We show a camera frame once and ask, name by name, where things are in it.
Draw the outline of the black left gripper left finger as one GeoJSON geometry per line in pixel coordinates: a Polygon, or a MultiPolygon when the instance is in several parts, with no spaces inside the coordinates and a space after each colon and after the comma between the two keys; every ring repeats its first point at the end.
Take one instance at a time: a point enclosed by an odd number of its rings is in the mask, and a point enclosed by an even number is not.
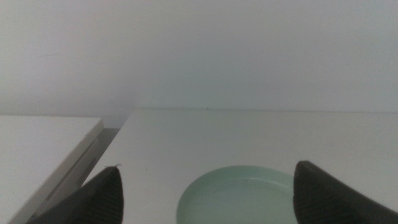
{"type": "Polygon", "coordinates": [[[112,166],[28,224],[122,224],[123,215],[121,174],[112,166]]]}

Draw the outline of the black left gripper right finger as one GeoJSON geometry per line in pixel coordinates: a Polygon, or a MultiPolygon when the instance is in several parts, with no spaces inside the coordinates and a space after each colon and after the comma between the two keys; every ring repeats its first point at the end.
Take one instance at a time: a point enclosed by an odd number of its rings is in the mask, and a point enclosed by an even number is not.
{"type": "Polygon", "coordinates": [[[310,161],[294,172],[298,223],[397,224],[397,212],[352,189],[310,161]]]}

